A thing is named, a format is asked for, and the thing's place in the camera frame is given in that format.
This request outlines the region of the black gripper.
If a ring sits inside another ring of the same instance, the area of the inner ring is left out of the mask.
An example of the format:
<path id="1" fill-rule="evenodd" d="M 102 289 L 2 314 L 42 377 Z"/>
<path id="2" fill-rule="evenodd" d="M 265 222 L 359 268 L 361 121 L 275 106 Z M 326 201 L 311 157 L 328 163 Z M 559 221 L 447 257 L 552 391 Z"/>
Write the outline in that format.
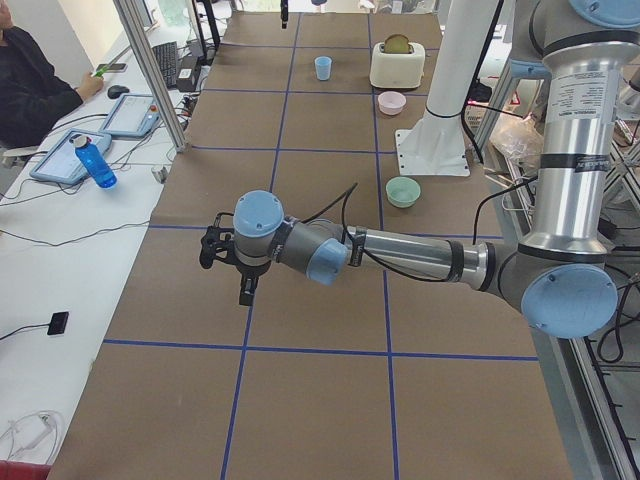
<path id="1" fill-rule="evenodd" d="M 238 260 L 236 269 L 241 274 L 239 304 L 242 306 L 252 306 L 259 278 L 269 270 L 269 261 L 259 265 L 250 265 Z"/>

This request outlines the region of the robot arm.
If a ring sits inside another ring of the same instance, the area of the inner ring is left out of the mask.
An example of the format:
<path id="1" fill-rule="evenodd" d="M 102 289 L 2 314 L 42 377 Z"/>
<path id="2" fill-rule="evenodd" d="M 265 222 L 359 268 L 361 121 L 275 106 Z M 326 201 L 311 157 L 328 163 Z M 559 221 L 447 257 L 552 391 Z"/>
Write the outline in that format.
<path id="1" fill-rule="evenodd" d="M 534 154 L 497 151 L 515 189 L 534 196 L 529 231 L 514 246 L 421 239 L 284 212 L 270 192 L 244 194 L 224 236 L 251 305 L 259 278 L 281 263 L 318 283 L 371 264 L 427 283 L 461 282 L 492 294 L 548 335 L 573 339 L 602 328 L 619 296 L 606 272 L 598 222 L 617 114 L 620 75 L 639 52 L 635 1 L 519 1 L 511 50 L 492 96 L 501 107 L 522 79 L 548 89 Z"/>

